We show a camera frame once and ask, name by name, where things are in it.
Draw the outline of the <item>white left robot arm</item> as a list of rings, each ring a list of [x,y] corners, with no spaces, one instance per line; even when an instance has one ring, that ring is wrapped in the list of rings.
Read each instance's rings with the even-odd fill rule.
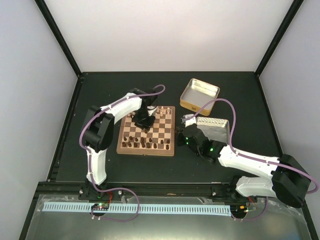
[[[87,154],[86,179],[90,186],[89,193],[95,199],[103,199],[108,192],[106,153],[113,140],[115,124],[134,112],[134,125],[142,130],[149,130],[156,119],[156,107],[152,104],[165,89],[162,84],[146,91],[133,88],[111,104],[92,106],[88,110],[79,136],[79,145]]]

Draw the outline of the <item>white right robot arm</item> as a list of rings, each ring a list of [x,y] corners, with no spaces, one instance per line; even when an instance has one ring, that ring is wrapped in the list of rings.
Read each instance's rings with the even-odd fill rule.
[[[271,197],[293,208],[302,207],[311,180],[293,156],[261,156],[232,149],[225,142],[209,139],[195,123],[178,127],[176,133],[178,145],[188,146],[203,160],[253,175],[235,178],[227,189],[230,200],[238,202],[243,197]]]

